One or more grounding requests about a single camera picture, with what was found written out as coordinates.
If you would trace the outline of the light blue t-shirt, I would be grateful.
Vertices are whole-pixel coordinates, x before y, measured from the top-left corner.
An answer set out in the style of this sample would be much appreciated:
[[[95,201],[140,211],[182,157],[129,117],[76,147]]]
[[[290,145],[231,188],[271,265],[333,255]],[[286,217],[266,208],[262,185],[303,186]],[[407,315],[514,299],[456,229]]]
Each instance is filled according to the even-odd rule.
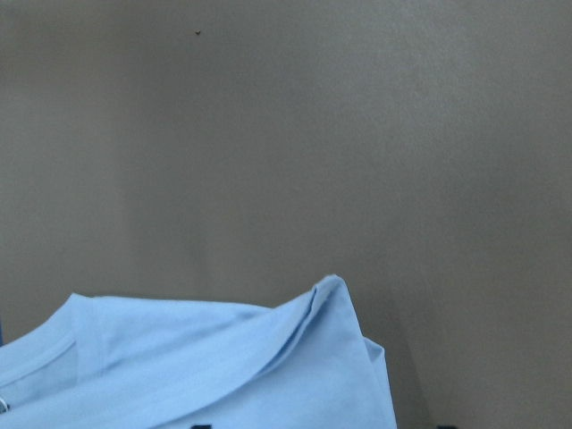
[[[4,428],[393,428],[384,349],[329,275],[278,307],[84,297],[1,348]]]

